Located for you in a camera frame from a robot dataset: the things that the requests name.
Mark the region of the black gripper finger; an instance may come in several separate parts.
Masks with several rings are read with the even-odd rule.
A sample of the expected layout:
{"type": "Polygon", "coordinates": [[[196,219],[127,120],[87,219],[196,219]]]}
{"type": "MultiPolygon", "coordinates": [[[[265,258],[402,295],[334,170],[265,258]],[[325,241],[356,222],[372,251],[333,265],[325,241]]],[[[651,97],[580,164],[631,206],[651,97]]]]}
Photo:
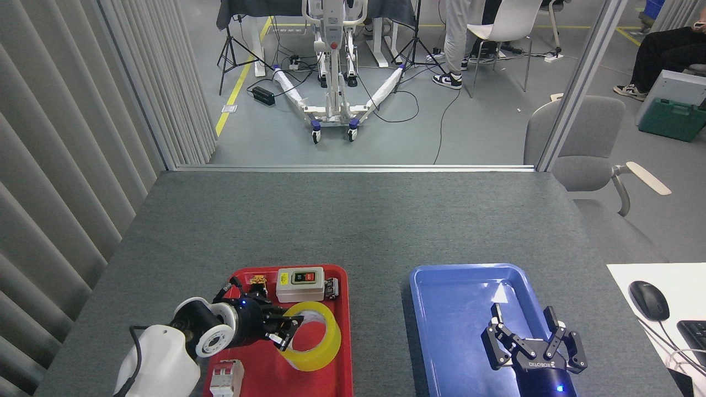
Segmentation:
{"type": "Polygon", "coordinates": [[[525,343],[505,326],[499,305],[491,305],[491,314],[482,332],[482,342],[491,368],[499,370],[510,364],[515,352],[525,351],[525,343]]]}
{"type": "Polygon", "coordinates": [[[290,342],[293,339],[293,328],[290,327],[288,329],[280,329],[275,332],[267,332],[266,337],[273,342],[278,350],[284,352],[289,347],[290,342]]]}
{"type": "Polygon", "coordinates": [[[297,331],[303,323],[302,314],[286,314],[284,309],[272,313],[273,331],[297,331]]]}
{"type": "Polygon", "coordinates": [[[587,359],[580,334],[576,331],[568,331],[565,324],[558,319],[553,307],[545,307],[544,318],[550,331],[550,339],[544,350],[544,358],[549,361],[554,360],[557,368],[561,366],[568,372],[575,374],[587,369],[587,359]],[[559,365],[557,350],[562,342],[566,347],[568,359],[565,360],[565,364],[559,365]]]}

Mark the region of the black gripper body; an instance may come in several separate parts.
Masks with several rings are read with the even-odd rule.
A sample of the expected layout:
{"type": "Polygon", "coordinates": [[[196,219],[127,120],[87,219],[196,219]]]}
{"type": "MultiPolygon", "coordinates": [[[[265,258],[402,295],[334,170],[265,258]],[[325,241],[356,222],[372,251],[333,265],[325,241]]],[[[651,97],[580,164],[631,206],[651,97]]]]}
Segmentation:
{"type": "Polygon", "coordinates": [[[235,307],[237,329],[234,334],[234,346],[254,344],[265,340],[266,334],[275,332],[277,327],[275,305],[262,297],[240,297],[235,307]]]}
{"type": "Polygon", "coordinates": [[[560,354],[545,359],[542,355],[512,358],[517,387],[521,396],[576,396],[577,392],[560,354]]]}

